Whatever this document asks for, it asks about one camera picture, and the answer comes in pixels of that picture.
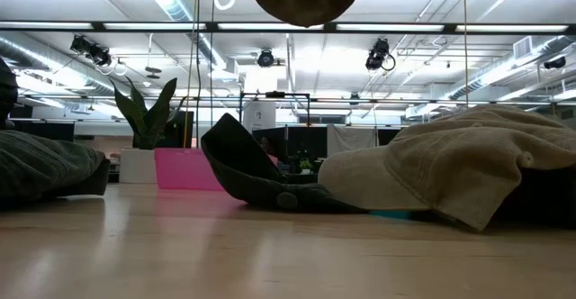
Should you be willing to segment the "white hanging cloth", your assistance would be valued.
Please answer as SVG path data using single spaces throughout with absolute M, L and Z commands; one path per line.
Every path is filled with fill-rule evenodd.
M 376 129 L 351 128 L 348 126 L 327 126 L 327 155 L 336 153 L 374 148 L 378 146 Z

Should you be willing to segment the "black overhead frame bar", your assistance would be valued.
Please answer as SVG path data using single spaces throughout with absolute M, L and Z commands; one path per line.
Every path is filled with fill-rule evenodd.
M 352 33 L 439 35 L 576 35 L 576 23 L 325 23 L 300 27 L 269 22 L 0 21 L 0 32 Z

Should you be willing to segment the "black monitor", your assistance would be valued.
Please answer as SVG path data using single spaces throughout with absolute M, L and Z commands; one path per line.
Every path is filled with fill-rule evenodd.
M 169 148 L 192 147 L 194 132 L 194 112 L 179 112 L 174 119 L 167 122 L 166 140 Z

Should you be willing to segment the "beige corduroy cap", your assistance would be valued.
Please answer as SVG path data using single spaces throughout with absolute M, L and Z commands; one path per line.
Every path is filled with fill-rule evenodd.
M 319 182 L 370 211 L 433 211 L 482 231 L 522 169 L 576 167 L 576 131 L 506 105 L 405 128 L 387 145 L 328 157 Z

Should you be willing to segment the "pink plastic bin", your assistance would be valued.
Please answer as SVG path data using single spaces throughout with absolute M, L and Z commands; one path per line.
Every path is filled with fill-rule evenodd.
M 224 190 L 201 149 L 156 148 L 154 155 L 159 188 Z

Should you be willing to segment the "black partition panel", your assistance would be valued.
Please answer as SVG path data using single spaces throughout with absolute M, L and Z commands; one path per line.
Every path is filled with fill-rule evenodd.
M 75 124 L 54 122 L 13 122 L 9 130 L 21 131 L 34 136 L 50 140 L 64 140 L 72 142 L 75 135 Z
M 281 127 L 252 131 L 260 143 L 268 138 L 277 151 L 278 161 L 288 167 L 290 173 L 301 173 L 299 163 L 309 159 L 313 165 L 311 173 L 317 173 L 327 157 L 327 129 L 325 127 Z
M 400 132 L 401 129 L 379 129 L 377 132 L 379 145 L 389 144 Z

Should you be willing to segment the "teal plastic bin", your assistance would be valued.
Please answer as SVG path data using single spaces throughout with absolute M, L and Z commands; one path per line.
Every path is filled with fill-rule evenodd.
M 373 216 L 396 219 L 396 220 L 410 220 L 411 212 L 408 211 L 370 211 Z

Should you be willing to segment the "person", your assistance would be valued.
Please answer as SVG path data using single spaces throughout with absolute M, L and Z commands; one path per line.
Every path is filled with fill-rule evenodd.
M 263 137 L 260 141 L 262 149 L 265 151 L 266 155 L 278 165 L 278 156 L 274 144 L 266 137 Z

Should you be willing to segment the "black stand frame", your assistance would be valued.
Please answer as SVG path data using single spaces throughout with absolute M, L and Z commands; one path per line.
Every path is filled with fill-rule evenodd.
M 306 100 L 305 111 L 306 111 L 306 126 L 311 126 L 311 95 L 308 93 L 286 93 L 280 91 L 272 92 L 241 92 L 238 97 L 238 121 L 243 122 L 244 119 L 244 109 L 251 104 L 253 101 L 259 101 L 264 98 L 265 101 L 274 102 L 285 102 L 285 103 L 297 103 L 303 105 L 302 99 Z

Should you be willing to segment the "white pillar sign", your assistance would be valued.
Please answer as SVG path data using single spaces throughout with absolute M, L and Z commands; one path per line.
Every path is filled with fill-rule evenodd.
M 253 101 L 244 107 L 243 112 L 243 126 L 250 132 L 275 127 L 275 103 Z

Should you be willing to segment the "green snake plant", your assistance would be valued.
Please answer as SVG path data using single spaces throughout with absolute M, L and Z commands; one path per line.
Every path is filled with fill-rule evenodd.
M 133 148 L 153 150 L 158 141 L 164 138 L 166 125 L 177 117 L 186 96 L 180 100 L 177 107 L 170 106 L 177 87 L 177 79 L 173 78 L 164 85 L 157 101 L 147 108 L 140 91 L 130 79 L 128 81 L 129 96 L 124 95 L 112 82 L 116 107 L 132 129 Z

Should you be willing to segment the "white planter box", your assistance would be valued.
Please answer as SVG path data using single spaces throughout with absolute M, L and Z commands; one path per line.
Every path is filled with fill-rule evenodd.
M 120 155 L 119 181 L 122 184 L 156 184 L 153 150 L 123 149 Z

